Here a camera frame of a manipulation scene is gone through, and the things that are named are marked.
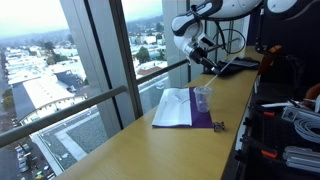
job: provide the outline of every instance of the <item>cloudy sky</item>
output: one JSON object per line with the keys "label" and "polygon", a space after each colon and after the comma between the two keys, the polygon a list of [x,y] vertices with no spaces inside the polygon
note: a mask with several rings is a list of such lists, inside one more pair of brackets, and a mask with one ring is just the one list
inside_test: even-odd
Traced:
{"label": "cloudy sky", "polygon": [[[59,0],[0,0],[0,39],[66,29]],[[122,0],[127,21],[162,14],[161,0]]]}

